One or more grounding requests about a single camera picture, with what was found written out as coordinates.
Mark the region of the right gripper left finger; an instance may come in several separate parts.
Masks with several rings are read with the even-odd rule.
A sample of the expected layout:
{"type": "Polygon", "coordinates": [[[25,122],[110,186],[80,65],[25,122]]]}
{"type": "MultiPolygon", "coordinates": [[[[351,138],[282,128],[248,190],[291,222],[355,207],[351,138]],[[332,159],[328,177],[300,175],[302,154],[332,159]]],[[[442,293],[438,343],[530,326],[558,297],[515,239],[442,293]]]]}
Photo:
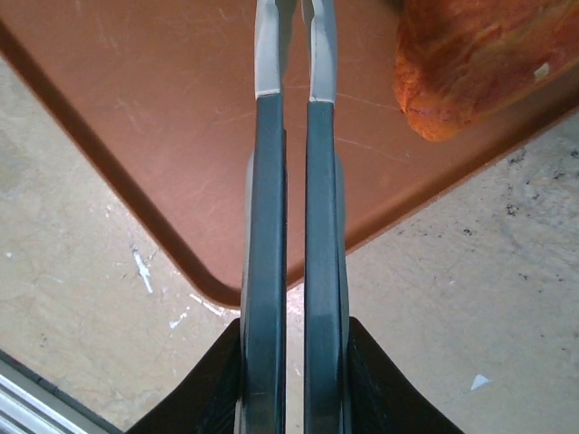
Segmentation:
{"type": "Polygon", "coordinates": [[[128,434],[256,434],[256,155],[247,181],[241,316],[128,434]]]}

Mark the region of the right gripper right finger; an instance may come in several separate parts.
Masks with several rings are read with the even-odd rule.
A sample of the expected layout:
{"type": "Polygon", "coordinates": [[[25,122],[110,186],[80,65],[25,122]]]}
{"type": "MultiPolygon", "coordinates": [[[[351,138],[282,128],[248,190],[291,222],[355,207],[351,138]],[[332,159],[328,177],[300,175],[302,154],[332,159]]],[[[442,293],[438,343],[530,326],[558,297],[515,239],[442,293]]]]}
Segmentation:
{"type": "Polygon", "coordinates": [[[464,434],[403,375],[361,322],[349,315],[343,166],[335,157],[338,281],[348,434],[464,434]]]}

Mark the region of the metal tongs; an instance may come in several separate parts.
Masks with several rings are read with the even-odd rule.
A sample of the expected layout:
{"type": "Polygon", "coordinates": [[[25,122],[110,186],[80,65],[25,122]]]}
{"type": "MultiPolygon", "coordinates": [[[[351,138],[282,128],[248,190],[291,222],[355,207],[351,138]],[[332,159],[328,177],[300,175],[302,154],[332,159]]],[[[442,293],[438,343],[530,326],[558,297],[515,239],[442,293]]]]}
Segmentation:
{"type": "Polygon", "coordinates": [[[334,0],[257,0],[255,145],[248,164],[238,434],[284,434],[286,420],[287,160],[282,79],[291,20],[308,30],[304,434],[352,434],[344,176],[334,145],[334,0]]]}

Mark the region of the braided fake bread loaf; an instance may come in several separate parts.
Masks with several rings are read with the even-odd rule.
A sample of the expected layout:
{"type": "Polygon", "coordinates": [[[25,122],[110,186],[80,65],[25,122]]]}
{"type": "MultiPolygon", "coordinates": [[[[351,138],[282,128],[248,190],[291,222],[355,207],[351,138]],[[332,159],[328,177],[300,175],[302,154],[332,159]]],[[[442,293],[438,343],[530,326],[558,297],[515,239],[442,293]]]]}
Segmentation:
{"type": "Polygon", "coordinates": [[[403,0],[394,95],[442,141],[578,64],[579,0],[403,0]]]}

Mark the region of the brown plastic tray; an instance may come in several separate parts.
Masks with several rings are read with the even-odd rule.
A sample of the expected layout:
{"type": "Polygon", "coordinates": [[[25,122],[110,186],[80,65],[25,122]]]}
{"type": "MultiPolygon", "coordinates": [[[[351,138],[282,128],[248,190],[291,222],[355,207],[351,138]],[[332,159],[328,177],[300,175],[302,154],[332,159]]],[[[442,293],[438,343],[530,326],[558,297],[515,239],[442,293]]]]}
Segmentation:
{"type": "MultiPolygon", "coordinates": [[[[0,54],[205,295],[240,302],[256,0],[0,0],[0,54]]],[[[336,148],[354,250],[579,109],[579,65],[456,137],[394,97],[399,5],[336,0],[336,148]]]]}

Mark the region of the aluminium mounting rail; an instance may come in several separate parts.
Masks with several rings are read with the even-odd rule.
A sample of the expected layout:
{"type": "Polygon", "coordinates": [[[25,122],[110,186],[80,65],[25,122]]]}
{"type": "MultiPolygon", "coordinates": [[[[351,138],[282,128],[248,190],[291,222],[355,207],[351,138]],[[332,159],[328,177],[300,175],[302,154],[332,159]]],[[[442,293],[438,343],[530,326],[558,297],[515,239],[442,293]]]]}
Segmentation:
{"type": "Polygon", "coordinates": [[[0,349],[0,434],[124,434],[0,349]]]}

